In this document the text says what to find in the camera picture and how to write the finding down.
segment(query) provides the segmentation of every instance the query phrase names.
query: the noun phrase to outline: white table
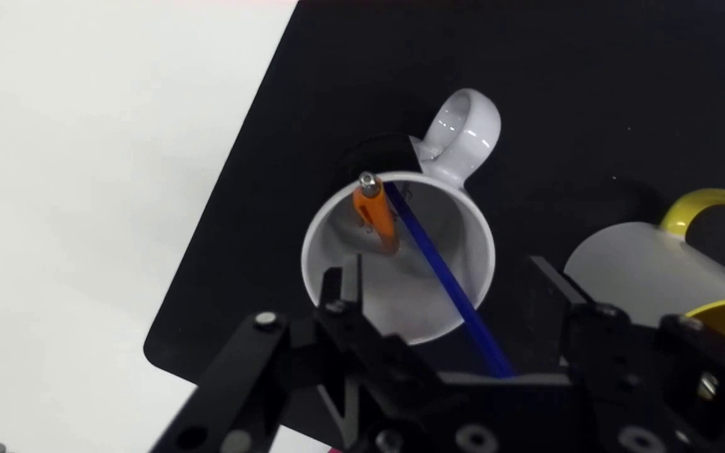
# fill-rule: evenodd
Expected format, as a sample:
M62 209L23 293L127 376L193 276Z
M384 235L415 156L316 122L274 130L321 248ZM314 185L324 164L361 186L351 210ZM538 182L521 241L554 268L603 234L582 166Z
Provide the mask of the white table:
M192 391L144 337L294 5L0 2L9 450L145 451Z

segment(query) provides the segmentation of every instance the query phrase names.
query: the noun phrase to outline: blue rod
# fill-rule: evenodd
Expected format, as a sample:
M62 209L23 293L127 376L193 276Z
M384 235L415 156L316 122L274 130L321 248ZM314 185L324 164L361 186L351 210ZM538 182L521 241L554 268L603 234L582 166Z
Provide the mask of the blue rod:
M498 346L494 337L492 337L491 332L488 331L486 324L483 323L483 319L477 314L475 307L472 306L469 301L469 296L463 291L455 275L452 275L452 271L449 270L444 259L438 253L438 250L435 249L435 245L432 244L432 240L427 235L427 232L425 232L418 219L413 215L405 198L402 198L397 186L392 182L386 182L385 193L390 198L393 207L399 213L399 217L405 223L405 226L408 227L415 243L418 244L421 252L424 253L425 258L429 262L429 266L432 267L438 280L441 281L444 289L446 289L449 298L454 302L455 308L460 312L466 329L469 330L469 334L474 339L478 348L480 348L483 358L486 359L489 372L495 378L509 378L510 376L514 376L513 367L505 357L505 354L500 349L500 346Z

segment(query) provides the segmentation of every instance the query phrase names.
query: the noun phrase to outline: mug handle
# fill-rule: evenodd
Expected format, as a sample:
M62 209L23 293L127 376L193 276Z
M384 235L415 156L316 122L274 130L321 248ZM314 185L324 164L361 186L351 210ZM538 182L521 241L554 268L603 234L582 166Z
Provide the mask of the mug handle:
M463 188L463 183L492 154L502 121L497 107L481 92L458 89L432 120L419 144L424 173Z
M660 227L668 233L684 238L695 216L717 204L725 204L725 189L699 189L687 193L670 207Z

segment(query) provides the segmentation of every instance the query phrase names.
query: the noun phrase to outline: mug rim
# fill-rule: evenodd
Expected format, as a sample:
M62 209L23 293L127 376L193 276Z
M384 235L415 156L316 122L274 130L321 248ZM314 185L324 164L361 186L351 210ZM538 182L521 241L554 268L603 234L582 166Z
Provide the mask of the mug rim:
M480 209L477 207L477 204L475 204L475 201L472 200L471 197L469 197L469 194L466 193L463 189L452 186L452 184L438 180L437 178L425 175L424 173L405 171L382 172L378 173L377 177L380 178L383 182L411 181L419 182L421 184L428 184L429 186L434 186L437 189L443 190L445 193L447 193L460 203L463 203L464 206L469 209L469 212L471 212L471 214L475 216L475 220L478 224L480 224L481 227L483 227L483 230L486 234L486 242L488 248L488 270L486 272L486 279L483 281L483 284L478 290L477 298L472 302L472 305L475 307L475 309L480 307L480 304L482 304L483 300L486 298L488 290L491 289L492 281L494 280L494 270L496 268L496 247L491 226L488 224L488 221L486 221L486 217L483 215L483 212L481 212ZM301 280L304 282L304 287L307 290L308 295L310 295L310 301L315 306L320 303L320 295L316 294L314 290L312 290L312 288L310 287L310 283L308 283L310 282L306 266L308 250L313 243L313 240L315 238L315 232L317 231L318 226L320 226L320 224L326 219L331 210L334 209L334 207L337 206L340 201L348 197L348 195L351 195L351 193L353 193L354 189L356 188L357 181L353 181L336 193L334 193L334 195L330 197L329 200L327 200L326 203L324 203L319 210L317 210L317 212L313 216L313 220L311 221L310 226L307 228L306 235L304 236L304 243L301 245ZM408 344L422 344L423 342L428 342L436 338L441 338L447 333L452 332L452 330L455 330L457 327L460 326L460 324L463 324L463 318L458 318L457 321L451 322L448 327L441 329L438 333L435 333L435 335L412 339L408 341Z

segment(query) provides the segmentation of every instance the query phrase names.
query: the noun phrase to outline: orange pen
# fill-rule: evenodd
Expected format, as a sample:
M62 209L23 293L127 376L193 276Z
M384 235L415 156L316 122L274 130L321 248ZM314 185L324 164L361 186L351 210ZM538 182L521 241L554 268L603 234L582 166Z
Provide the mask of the orange pen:
M360 186L352 195L354 209L360 214L365 223L371 225L382 241L386 253L395 253L399 250L399 238L393 223L393 214L385 198L382 181L374 173L363 172L360 175Z

